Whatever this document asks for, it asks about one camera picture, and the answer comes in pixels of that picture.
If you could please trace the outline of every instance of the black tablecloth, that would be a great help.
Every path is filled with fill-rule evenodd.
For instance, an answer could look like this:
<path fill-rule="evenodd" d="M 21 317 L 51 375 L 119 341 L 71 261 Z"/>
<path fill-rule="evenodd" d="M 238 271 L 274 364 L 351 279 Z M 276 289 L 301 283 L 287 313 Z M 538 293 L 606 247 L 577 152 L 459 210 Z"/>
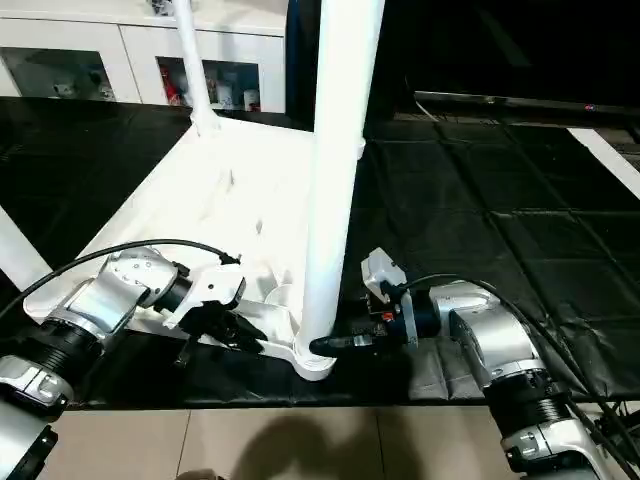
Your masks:
<path fill-rule="evenodd" d="M 0 205 L 57 266 L 76 255 L 189 126 L 180 108 L 0 99 Z M 286 117 L 239 114 L 291 126 Z M 569 339 L 601 393 L 640 399 L 640 201 L 561 129 L 370 125 L 358 165 L 342 279 L 383 247 L 409 278 L 454 272 L 493 283 Z M 15 294 L 0 278 L 0 304 Z M 354 319 L 341 311 L 336 329 Z M 8 336 L 29 319 L 3 320 Z M 580 395 L 554 354 L 543 355 Z M 85 386 L 85 408 L 482 402 L 459 346 L 341 360 L 324 381 L 279 360 L 127 332 Z"/>

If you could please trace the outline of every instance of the black cable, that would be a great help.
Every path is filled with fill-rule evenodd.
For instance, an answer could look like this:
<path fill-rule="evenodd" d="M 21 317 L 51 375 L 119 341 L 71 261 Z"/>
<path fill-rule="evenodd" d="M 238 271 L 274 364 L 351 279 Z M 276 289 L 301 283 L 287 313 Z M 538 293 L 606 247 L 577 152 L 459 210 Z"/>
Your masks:
<path fill-rule="evenodd" d="M 434 281 L 434 280 L 463 280 L 465 282 L 469 282 L 473 285 L 477 285 L 481 288 L 484 288 L 489 293 L 494 295 L 496 298 L 500 300 L 501 303 L 506 305 L 516 316 L 516 318 L 525 324 L 531 325 L 536 331 L 549 343 L 551 348 L 553 348 L 558 356 L 565 363 L 567 368 L 575 375 L 580 383 L 584 386 L 585 390 L 589 393 L 589 395 L 596 401 L 598 406 L 602 409 L 605 417 L 607 417 L 613 425 L 615 425 L 616 429 L 622 436 L 624 442 L 629 449 L 630 454 L 633 457 L 633 461 L 636 465 L 640 465 L 640 452 L 638 451 L 638 447 L 629 435 L 626 427 L 620 420 L 620 417 L 616 415 L 616 413 L 611 409 L 611 407 L 607 404 L 607 402 L 600 396 L 597 392 L 591 381 L 587 378 L 587 376 L 582 371 L 582 368 L 571 358 L 571 356 L 567 353 L 567 351 L 556 341 L 555 338 L 547 331 L 546 328 L 532 315 L 525 314 L 520 308 L 518 308 L 514 303 L 510 302 L 506 298 L 504 298 L 498 290 L 491 284 L 484 282 L 482 280 L 475 280 L 472 278 L 465 277 L 464 275 L 458 275 L 455 273 L 435 273 L 431 275 L 425 275 L 423 277 L 417 278 L 409 283 L 406 283 L 400 286 L 401 291 L 406 291 L 420 283 Z M 564 339 L 564 334 L 559 331 L 559 334 Z"/>
<path fill-rule="evenodd" d="M 104 257 L 105 255 L 110 255 L 112 253 L 121 252 L 122 250 L 126 250 L 128 248 L 148 247 L 148 246 L 153 246 L 153 245 L 184 245 L 185 247 L 197 248 L 197 249 L 204 250 L 204 251 L 207 251 L 207 252 L 211 252 L 211 253 L 217 255 L 220 258 L 220 261 L 222 262 L 223 265 L 230 264 L 230 263 L 240 263 L 240 260 L 238 260 L 237 258 L 232 257 L 231 255 L 229 255 L 228 253 L 223 252 L 222 250 L 218 250 L 217 248 L 210 247 L 209 245 L 205 245 L 204 243 L 194 242 L 194 241 L 191 241 L 191 240 L 178 240 L 178 239 L 175 239 L 175 238 L 161 238 L 161 239 L 157 239 L 157 240 L 138 240 L 138 241 L 135 241 L 135 242 L 126 242 L 126 243 L 122 243 L 120 245 L 115 245 L 113 247 L 103 248 L 102 250 L 97 250 L 95 252 L 88 253 L 87 255 L 84 255 L 82 257 L 76 258 L 74 261 L 69 262 L 66 265 L 58 268 L 57 270 L 54 270 L 53 272 L 45 275 L 44 277 L 42 277 L 37 282 L 34 282 L 33 284 L 29 285 L 23 292 L 20 292 L 20 295 L 18 295 L 16 298 L 14 298 L 13 300 L 11 300 L 9 302 L 2 309 L 2 311 L 0 311 L 0 320 L 2 320 L 2 317 L 4 317 L 13 307 L 15 307 L 18 303 L 23 301 L 25 298 L 27 298 L 33 292 L 38 290 L 40 287 L 42 287 L 43 285 L 46 285 L 47 283 L 49 283 L 54 278 L 59 277 L 60 275 L 62 275 L 66 271 L 71 270 L 72 268 L 75 268 L 78 265 L 81 265 L 83 263 L 87 263 L 87 262 L 89 262 L 91 260 L 94 260 L 96 258 L 99 258 L 99 257 Z"/>
<path fill-rule="evenodd" d="M 591 432 L 591 435 L 594 437 L 596 442 L 601 443 L 604 448 L 611 454 L 611 456 L 615 459 L 615 461 L 620 465 L 620 468 L 627 474 L 629 478 L 632 480 L 640 480 L 640 476 L 635 472 L 633 467 L 629 465 L 620 453 L 620 450 L 613 444 L 611 440 L 609 440 L 603 433 L 600 431 L 598 427 L 596 427 L 595 423 L 591 421 L 591 419 L 582 411 L 580 407 L 576 405 L 576 402 L 573 401 L 572 398 L 567 399 L 567 405 L 574 413 L 578 420 L 582 422 L 582 424 Z"/>

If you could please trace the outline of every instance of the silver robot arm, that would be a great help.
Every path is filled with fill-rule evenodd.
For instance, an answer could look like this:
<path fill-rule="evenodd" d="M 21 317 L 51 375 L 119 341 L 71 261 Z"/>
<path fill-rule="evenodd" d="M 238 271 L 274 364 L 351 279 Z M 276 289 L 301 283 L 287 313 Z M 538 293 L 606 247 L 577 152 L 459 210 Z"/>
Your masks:
<path fill-rule="evenodd" d="M 216 265 L 193 281 L 189 274 L 152 248 L 112 254 L 95 278 L 80 283 L 12 355 L 0 358 L 0 480 L 37 477 L 57 441 L 49 423 L 136 308 L 163 311 L 171 326 L 184 322 L 197 342 L 207 331 L 191 310 L 206 304 L 209 313 L 224 313 L 244 292 L 237 265 Z"/>
<path fill-rule="evenodd" d="M 385 290 L 406 282 L 382 249 L 371 253 L 362 271 L 365 285 L 382 302 L 392 301 Z M 404 302 L 395 300 L 402 310 L 404 304 L 411 308 L 404 298 L 408 294 L 402 293 Z M 571 416 L 563 400 L 566 392 L 553 381 L 514 314 L 485 289 L 464 281 L 433 287 L 429 297 L 442 334 L 462 345 L 502 433 L 511 469 L 544 480 L 611 480 L 591 436 Z M 409 313 L 413 319 L 413 310 Z"/>

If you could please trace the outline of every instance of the cabinet door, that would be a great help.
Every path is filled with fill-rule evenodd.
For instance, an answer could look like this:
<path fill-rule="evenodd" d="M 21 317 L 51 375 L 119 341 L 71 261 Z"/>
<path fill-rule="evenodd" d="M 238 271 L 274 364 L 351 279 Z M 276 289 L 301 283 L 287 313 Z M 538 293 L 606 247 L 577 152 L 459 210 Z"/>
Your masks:
<path fill-rule="evenodd" d="M 0 19 L 0 95 L 140 103 L 117 25 Z"/>
<path fill-rule="evenodd" d="M 121 26 L 143 103 L 189 105 L 178 31 Z M 284 38 L 197 31 L 216 108 L 284 112 Z"/>

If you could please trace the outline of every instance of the tiled floor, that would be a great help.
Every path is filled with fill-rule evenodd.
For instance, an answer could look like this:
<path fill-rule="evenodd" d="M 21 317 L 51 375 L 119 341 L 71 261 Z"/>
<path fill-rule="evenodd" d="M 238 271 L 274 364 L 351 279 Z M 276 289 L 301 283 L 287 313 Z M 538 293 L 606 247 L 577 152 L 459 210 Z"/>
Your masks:
<path fill-rule="evenodd" d="M 517 478 L 485 407 L 74 412 L 54 429 L 42 480 Z"/>

